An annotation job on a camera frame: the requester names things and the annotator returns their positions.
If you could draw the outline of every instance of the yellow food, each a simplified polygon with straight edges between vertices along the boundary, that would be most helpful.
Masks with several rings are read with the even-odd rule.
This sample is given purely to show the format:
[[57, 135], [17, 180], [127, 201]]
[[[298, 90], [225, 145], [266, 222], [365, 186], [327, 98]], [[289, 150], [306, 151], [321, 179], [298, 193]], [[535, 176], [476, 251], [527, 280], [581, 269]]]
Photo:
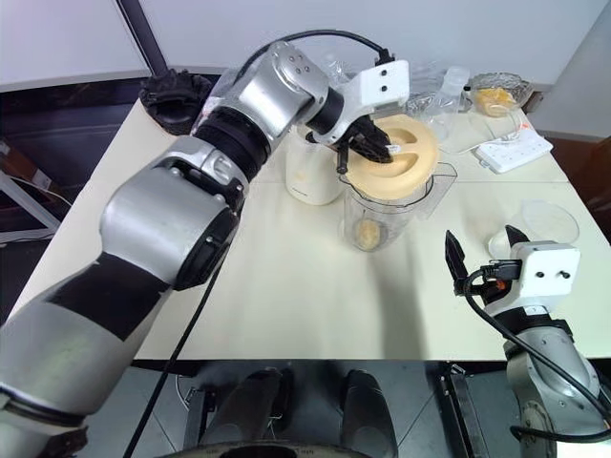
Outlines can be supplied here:
[[356, 242], [364, 251], [371, 251], [380, 244], [380, 225], [373, 219], [361, 219], [356, 224]]
[[516, 100], [502, 88], [479, 89], [475, 104], [488, 116], [501, 117], [516, 106]]

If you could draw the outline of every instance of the white wall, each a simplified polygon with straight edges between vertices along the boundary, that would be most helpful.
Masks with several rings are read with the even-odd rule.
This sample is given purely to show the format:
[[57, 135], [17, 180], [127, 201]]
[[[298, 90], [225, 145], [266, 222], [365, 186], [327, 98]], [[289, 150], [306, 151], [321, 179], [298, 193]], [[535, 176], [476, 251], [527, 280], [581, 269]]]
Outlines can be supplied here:
[[149, 74], [113, 0], [0, 0], [0, 92]]
[[544, 131], [601, 138], [611, 135], [611, 4], [529, 117]]
[[[511, 71], [554, 84], [607, 0], [140, 0], [171, 67], [239, 66], [262, 44], [306, 29], [361, 33], [412, 61], [440, 59], [472, 73]], [[300, 40], [370, 67], [373, 53], [343, 38]]]

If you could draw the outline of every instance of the black cylinder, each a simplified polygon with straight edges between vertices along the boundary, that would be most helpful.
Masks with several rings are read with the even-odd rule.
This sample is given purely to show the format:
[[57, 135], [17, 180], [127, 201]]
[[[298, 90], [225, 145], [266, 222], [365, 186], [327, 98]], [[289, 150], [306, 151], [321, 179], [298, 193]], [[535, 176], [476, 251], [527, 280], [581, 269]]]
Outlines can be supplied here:
[[324, 135], [337, 123], [343, 109], [344, 97], [337, 91], [328, 88], [325, 105], [306, 123], [306, 126], [317, 134]]
[[265, 134], [246, 115], [232, 108], [214, 110], [195, 133], [235, 162], [251, 181], [271, 153]]

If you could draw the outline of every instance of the clear plastic container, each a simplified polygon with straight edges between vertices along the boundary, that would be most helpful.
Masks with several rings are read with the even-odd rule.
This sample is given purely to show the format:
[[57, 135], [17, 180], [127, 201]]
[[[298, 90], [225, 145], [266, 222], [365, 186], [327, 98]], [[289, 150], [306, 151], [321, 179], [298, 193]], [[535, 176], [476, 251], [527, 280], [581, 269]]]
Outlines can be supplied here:
[[460, 96], [467, 81], [467, 69], [450, 67], [443, 78], [441, 89], [420, 116], [420, 120], [432, 129], [438, 141], [443, 141], [450, 135], [460, 107]]
[[343, 181], [347, 185], [343, 238], [362, 251], [376, 251], [391, 244], [414, 217], [427, 219], [455, 180], [454, 167], [440, 162], [426, 183], [408, 197], [395, 200], [372, 198]]
[[395, 240], [415, 216], [415, 203], [427, 194], [427, 185], [411, 196], [380, 200], [348, 186], [344, 197], [344, 237], [363, 251], [375, 251]]
[[[522, 231], [530, 241], [573, 243], [579, 237], [579, 226], [573, 216], [562, 207], [545, 200], [522, 201], [519, 213], [506, 224]], [[504, 224], [488, 241], [488, 252], [495, 260], [508, 260], [511, 256]]]

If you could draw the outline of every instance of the black cable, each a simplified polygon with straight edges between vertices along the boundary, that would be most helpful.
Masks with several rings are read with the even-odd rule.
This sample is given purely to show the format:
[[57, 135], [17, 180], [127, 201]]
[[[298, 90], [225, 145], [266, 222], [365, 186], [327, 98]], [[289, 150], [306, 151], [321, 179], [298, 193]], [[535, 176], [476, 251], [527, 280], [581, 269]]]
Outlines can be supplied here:
[[38, 240], [50, 240], [53, 238], [54, 234], [48, 234], [47, 236], [44, 237], [38, 237], [36, 239], [28, 239], [28, 238], [22, 238], [22, 239], [15, 239], [15, 240], [7, 240], [7, 241], [0, 241], [0, 245], [4, 245], [4, 244], [9, 244], [9, 243], [17, 243], [18, 241], [38, 241]]
[[349, 38], [351, 40], [358, 41], [359, 43], [362, 43], [365, 46], [368, 46], [372, 48], [374, 51], [376, 51], [380, 55], [380, 58], [384, 58], [385, 53], [388, 53], [388, 50], [381, 47], [377, 43], [374, 43], [373, 41], [369, 40], [368, 38], [365, 38], [364, 36], [361, 36], [357, 33], [353, 33], [351, 31], [336, 31], [335, 29], [316, 29], [313, 31], [299, 31], [297, 33], [292, 33], [290, 35], [282, 36], [280, 38], [275, 39], [274, 41], [270, 41], [266, 45], [261, 46], [255, 52], [253, 52], [250, 55], [250, 57], [248, 57], [246, 62], [244, 62], [242, 67], [240, 68], [240, 71], [236, 75], [236, 79], [234, 79], [233, 81], [233, 84], [236, 84], [240, 80], [240, 78], [244, 76], [244, 74], [250, 68], [250, 66], [259, 57], [261, 57], [269, 49], [269, 47], [272, 44], [276, 43], [277, 41], [293, 41], [293, 40], [298, 40], [300, 38], [308, 38], [309, 36], [329, 36], [329, 35], [343, 36], [345, 38]]
[[[479, 277], [483, 277], [484, 272], [482, 269], [476, 270], [473, 272], [465, 281], [465, 286], [463, 293], [465, 295], [465, 299], [469, 306], [474, 310], [474, 312], [487, 324], [496, 329], [500, 334], [512, 342], [516, 346], [518, 346], [523, 351], [527, 352], [531, 357], [539, 360], [541, 363], [547, 365], [550, 369], [556, 372], [560, 377], [562, 377], [565, 381], [567, 381], [570, 385], [573, 386], [581, 395], [588, 400], [589, 403], [594, 406], [594, 408], [600, 413], [603, 420], [611, 425], [611, 412], [607, 411], [602, 403], [594, 396], [588, 388], [583, 386], [579, 381], [577, 381], [571, 374], [565, 371], [562, 367], [554, 363], [548, 357], [540, 353], [538, 350], [530, 346], [528, 343], [521, 340], [516, 334], [510, 331], [505, 325], [497, 321], [495, 318], [488, 315], [481, 307], [477, 305], [475, 302], [474, 295], [472, 294], [472, 287], [474, 281]], [[542, 439], [547, 439], [556, 442], [569, 442], [574, 444], [592, 444], [595, 442], [601, 442], [607, 439], [611, 439], [611, 428], [606, 429], [605, 431], [601, 431], [595, 434], [584, 434], [584, 435], [573, 435], [573, 434], [558, 434], [555, 432], [543, 431], [541, 429], [533, 429], [530, 427], [510, 427], [512, 434], [516, 436], [518, 440], [520, 440], [523, 434], [540, 437]]]
[[137, 442], [139, 441], [140, 436], [142, 435], [142, 431], [144, 431], [144, 427], [146, 427], [146, 424], [149, 421], [149, 417], [151, 416], [151, 413], [153, 413], [153, 408], [155, 407], [155, 403], [157, 402], [159, 394], [161, 393], [161, 390], [163, 389], [163, 386], [165, 385], [165, 381], [168, 378], [170, 369], [172, 369], [172, 366], [176, 362], [176, 359], [179, 357], [179, 354], [182, 348], [184, 347], [184, 345], [186, 344], [187, 339], [189, 338], [189, 335], [191, 334], [191, 331], [195, 327], [195, 324], [198, 322], [198, 319], [200, 318], [201, 310], [203, 310], [203, 307], [206, 305], [206, 302], [208, 301], [208, 297], [210, 296], [210, 293], [212, 292], [212, 288], [214, 287], [214, 283], [217, 281], [217, 278], [219, 277], [221, 267], [222, 265], [219, 266], [217, 271], [214, 273], [214, 275], [208, 282], [208, 286], [206, 287], [206, 290], [203, 293], [203, 297], [201, 298], [201, 301], [198, 304], [198, 308], [196, 308], [195, 312], [193, 313], [193, 317], [191, 318], [191, 321], [189, 322], [189, 324], [187, 324], [187, 327], [184, 329], [184, 332], [182, 333], [182, 336], [180, 337], [179, 342], [176, 344], [176, 347], [174, 348], [174, 351], [172, 352], [172, 356], [170, 356], [170, 359], [165, 363], [165, 366], [163, 367], [163, 371], [161, 372], [161, 375], [159, 376], [159, 380], [157, 381], [157, 384], [155, 385], [155, 389], [153, 390], [153, 394], [151, 394], [151, 397], [149, 398], [149, 402], [146, 405], [146, 408], [144, 409], [142, 416], [140, 417], [140, 421], [137, 424], [134, 434], [132, 435], [132, 439], [130, 440], [129, 445], [127, 446], [127, 448], [125, 449], [125, 452], [123, 453], [123, 458], [131, 458], [132, 454], [134, 453]]

